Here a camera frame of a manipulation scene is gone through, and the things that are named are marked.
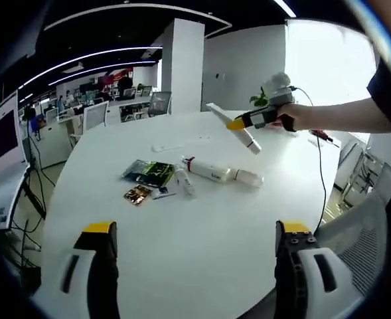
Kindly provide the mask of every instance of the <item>small packet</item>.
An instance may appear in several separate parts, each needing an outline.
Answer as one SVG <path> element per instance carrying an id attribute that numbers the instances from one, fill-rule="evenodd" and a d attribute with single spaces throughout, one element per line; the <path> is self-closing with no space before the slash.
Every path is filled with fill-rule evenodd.
<path id="1" fill-rule="evenodd" d="M 124 198 L 126 198 L 132 204 L 138 206 L 145 198 L 148 197 L 151 192 L 152 190 L 146 188 L 145 186 L 136 185 L 134 188 L 130 189 L 126 194 L 124 194 Z"/>
<path id="2" fill-rule="evenodd" d="M 160 199 L 172 195 L 176 195 L 176 190 L 170 186 L 154 189 L 151 193 L 153 199 Z"/>

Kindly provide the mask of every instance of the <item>monitor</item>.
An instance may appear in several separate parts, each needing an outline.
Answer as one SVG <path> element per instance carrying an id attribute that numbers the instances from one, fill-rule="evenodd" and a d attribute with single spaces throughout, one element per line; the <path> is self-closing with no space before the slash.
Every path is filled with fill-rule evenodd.
<path id="1" fill-rule="evenodd" d="M 14 93 L 0 104 L 0 229 L 8 229 L 27 163 L 18 121 L 18 100 Z"/>
<path id="2" fill-rule="evenodd" d="M 14 111 L 9 111 L 0 119 L 0 158 L 18 146 L 15 133 Z"/>

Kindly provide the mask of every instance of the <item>white cylinder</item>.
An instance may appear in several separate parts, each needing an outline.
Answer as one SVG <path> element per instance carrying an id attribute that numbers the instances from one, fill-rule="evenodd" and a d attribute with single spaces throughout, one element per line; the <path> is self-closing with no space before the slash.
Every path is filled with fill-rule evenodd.
<path id="1" fill-rule="evenodd" d="M 236 181 L 241 181 L 247 185 L 254 187 L 261 187 L 263 185 L 264 177 L 258 174 L 252 173 L 251 171 L 246 171 L 243 169 L 231 169 L 230 176 Z"/>
<path id="2" fill-rule="evenodd" d="M 194 157 L 182 158 L 182 162 L 187 166 L 187 170 L 191 173 L 203 176 L 218 183 L 226 183 L 230 175 L 230 168 L 216 167 L 202 161 L 198 161 Z"/>
<path id="3" fill-rule="evenodd" d="M 195 195 L 195 188 L 194 185 L 191 183 L 188 174 L 178 164 L 175 164 L 174 167 L 177 182 L 179 183 L 179 185 L 182 186 L 186 194 L 190 196 Z"/>

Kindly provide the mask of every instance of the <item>person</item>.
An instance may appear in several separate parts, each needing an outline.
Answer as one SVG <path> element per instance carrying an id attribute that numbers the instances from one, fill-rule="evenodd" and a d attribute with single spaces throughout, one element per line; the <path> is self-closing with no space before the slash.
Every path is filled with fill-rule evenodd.
<path id="1" fill-rule="evenodd" d="M 65 105 L 70 106 L 70 103 L 74 101 L 74 96 L 71 94 L 70 90 L 67 90 L 66 97 Z"/>
<path id="2" fill-rule="evenodd" d="M 56 100 L 56 107 L 58 108 L 58 112 L 61 112 L 64 110 L 64 101 L 62 100 L 62 95 Z"/>
<path id="3" fill-rule="evenodd" d="M 120 98 L 123 98 L 124 90 L 132 88 L 133 86 L 133 81 L 129 77 L 128 73 L 126 73 L 121 79 L 118 80 L 117 86 L 119 88 Z"/>
<path id="4" fill-rule="evenodd" d="M 104 99 L 104 102 L 105 101 L 111 101 L 112 98 L 111 96 L 108 94 L 109 90 L 108 88 L 105 86 L 102 88 L 102 91 L 99 91 L 97 94 L 96 94 L 96 98 L 103 98 Z"/>
<path id="5" fill-rule="evenodd" d="M 286 104 L 278 114 L 294 118 L 295 130 L 339 130 L 349 132 L 389 133 L 391 132 L 391 73 L 384 62 L 368 85 L 371 98 L 333 106 L 304 106 Z M 278 120 L 274 125 L 281 125 Z M 391 200 L 386 206 L 387 251 L 385 269 L 377 278 L 373 291 L 356 309 L 353 317 L 372 318 L 377 311 L 391 304 Z"/>

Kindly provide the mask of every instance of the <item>ceiling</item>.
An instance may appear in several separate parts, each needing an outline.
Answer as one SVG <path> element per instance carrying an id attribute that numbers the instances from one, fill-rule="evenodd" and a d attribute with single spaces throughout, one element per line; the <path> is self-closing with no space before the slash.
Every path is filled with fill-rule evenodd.
<path id="1" fill-rule="evenodd" d="M 127 1 L 54 0 L 44 21 L 44 30 L 39 35 L 35 54 L 19 61 L 10 69 L 4 81 L 6 93 L 4 95 L 41 72 L 79 56 L 110 49 L 151 46 L 174 18 L 204 23 L 206 35 L 226 27 L 228 25 L 226 22 L 232 24 L 232 27 L 211 37 L 250 27 L 281 24 L 287 18 L 286 13 L 273 0 L 150 1 L 163 6 L 156 8 L 129 7 L 148 1 L 132 1 L 131 4 L 123 2 Z M 285 2 L 297 17 L 330 21 L 361 30 L 342 0 L 285 0 Z M 102 9 L 113 5 L 114 9 Z M 164 6 L 181 7 L 186 11 L 164 8 Z M 212 16 L 223 21 L 214 20 Z M 110 64 L 141 62 L 144 61 L 142 59 L 144 52 L 145 50 L 136 50 L 101 54 L 85 58 L 81 62 L 86 70 Z M 161 50 L 158 50 L 149 57 L 149 60 L 160 58 Z M 49 83 L 64 77 L 62 71 L 76 63 L 53 70 L 32 81 L 20 90 L 19 95 L 24 97 L 33 93 L 36 96 L 46 91 L 49 89 Z"/>

